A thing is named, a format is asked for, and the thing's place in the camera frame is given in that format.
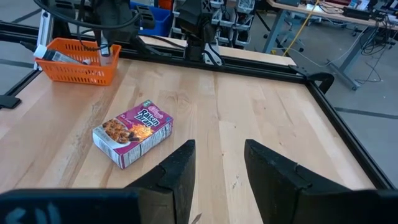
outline concrete floor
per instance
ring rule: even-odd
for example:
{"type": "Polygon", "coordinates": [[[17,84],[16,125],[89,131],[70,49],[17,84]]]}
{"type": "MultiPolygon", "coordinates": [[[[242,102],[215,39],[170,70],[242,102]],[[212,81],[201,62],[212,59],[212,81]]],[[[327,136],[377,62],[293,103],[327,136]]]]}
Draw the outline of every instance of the concrete floor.
{"type": "MultiPolygon", "coordinates": [[[[36,9],[37,6],[32,1],[2,0],[0,2],[0,20],[14,21],[36,9]]],[[[263,15],[263,18],[268,26],[271,27],[275,15],[263,15]]],[[[20,24],[37,26],[39,19],[39,14],[36,14],[20,21],[20,24]]],[[[261,31],[251,32],[252,39],[247,49],[261,51],[266,41],[263,35],[267,34],[268,31],[258,18],[253,22],[252,30],[261,31]]],[[[300,38],[305,44],[303,54],[318,64],[324,64],[328,58],[338,58],[355,41],[355,37],[351,36],[350,30],[335,27],[328,22],[312,24],[306,27],[300,38]]],[[[340,112],[340,115],[396,186],[398,186],[398,169],[396,165],[398,138],[396,138],[394,133],[397,131],[398,119],[393,118],[398,116],[398,101],[394,100],[394,97],[398,95],[398,88],[396,88],[398,76],[394,72],[398,70],[398,64],[396,64],[397,53],[398,46],[387,50],[376,67],[383,82],[366,83],[358,91],[352,91],[343,82],[336,79],[326,94],[335,107],[349,112],[340,112]]],[[[317,67],[296,52],[291,51],[289,54],[297,64],[306,67],[311,72],[328,71],[327,68],[317,67]]],[[[343,60],[344,57],[337,61],[336,64],[341,64],[343,60]]],[[[0,94],[7,92],[21,78],[27,75],[31,70],[27,67],[32,62],[32,54],[19,44],[0,42],[0,69],[2,71],[0,73],[0,94]],[[25,67],[1,64],[4,60],[24,62],[25,67]]],[[[370,56],[360,56],[349,75],[354,78],[367,78],[371,68],[366,65],[366,62],[374,65],[376,59],[370,56]]]]}

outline desk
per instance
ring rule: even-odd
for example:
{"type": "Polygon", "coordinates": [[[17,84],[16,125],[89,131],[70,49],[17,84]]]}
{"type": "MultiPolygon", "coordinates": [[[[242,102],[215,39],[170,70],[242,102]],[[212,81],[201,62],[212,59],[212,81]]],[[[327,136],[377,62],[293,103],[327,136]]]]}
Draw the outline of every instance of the desk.
{"type": "MultiPolygon", "coordinates": [[[[276,55],[220,52],[294,64],[276,55]]],[[[303,85],[121,59],[110,86],[51,82],[41,73],[18,97],[19,107],[0,111],[2,192],[124,187],[196,139],[191,221],[202,213],[200,223],[261,223],[243,157],[247,138],[351,189],[373,188],[303,85]],[[146,99],[174,117],[174,132],[121,170],[93,145],[91,131],[146,99]]]]}
{"type": "MultiPolygon", "coordinates": [[[[303,4],[300,4],[298,7],[288,6],[285,4],[276,3],[274,0],[267,0],[267,2],[272,7],[281,9],[277,14],[275,22],[272,25],[271,32],[269,33],[266,44],[264,45],[264,48],[262,50],[264,53],[269,54],[271,52],[272,48],[274,48],[274,43],[279,34],[280,28],[282,27],[282,24],[284,23],[284,17],[286,15],[286,12],[292,11],[292,12],[301,12],[304,14],[308,14],[312,10],[312,8],[308,9],[303,4]]],[[[343,8],[343,6],[339,5],[339,4],[333,4],[333,3],[329,3],[329,2],[328,2],[328,4],[343,8]]],[[[371,37],[371,34],[374,32],[374,29],[375,29],[374,27],[376,26],[376,21],[372,20],[372,19],[365,21],[365,20],[361,20],[361,19],[345,17],[341,14],[327,14],[323,11],[318,11],[317,9],[315,9],[313,11],[312,15],[322,16],[322,17],[329,18],[329,19],[337,19],[337,20],[345,21],[345,22],[353,22],[356,24],[362,24],[362,25],[372,27],[369,30],[367,30],[366,32],[364,32],[361,37],[359,37],[362,40],[362,43],[366,43],[367,40],[369,40],[369,38],[371,37]]],[[[395,26],[392,28],[392,30],[398,30],[398,27],[395,26]]],[[[361,85],[357,81],[355,81],[352,78],[350,78],[349,76],[347,76],[347,73],[350,71],[352,65],[355,63],[356,59],[359,57],[360,54],[361,54],[361,42],[357,41],[356,45],[353,47],[353,49],[348,54],[345,61],[341,64],[340,67],[337,67],[334,63],[329,64],[329,67],[333,70],[333,73],[335,75],[338,75],[339,77],[341,77],[343,79],[343,81],[345,81],[353,90],[357,90],[361,85]]]]}

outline raisin bran box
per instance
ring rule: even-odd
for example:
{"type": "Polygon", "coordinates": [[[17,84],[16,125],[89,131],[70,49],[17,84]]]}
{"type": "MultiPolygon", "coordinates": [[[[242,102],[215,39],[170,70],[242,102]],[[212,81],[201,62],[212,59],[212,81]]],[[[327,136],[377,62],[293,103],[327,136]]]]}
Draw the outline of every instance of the raisin bran box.
{"type": "Polygon", "coordinates": [[[94,144],[124,169],[172,133],[173,118],[147,100],[93,130],[94,144]]]}

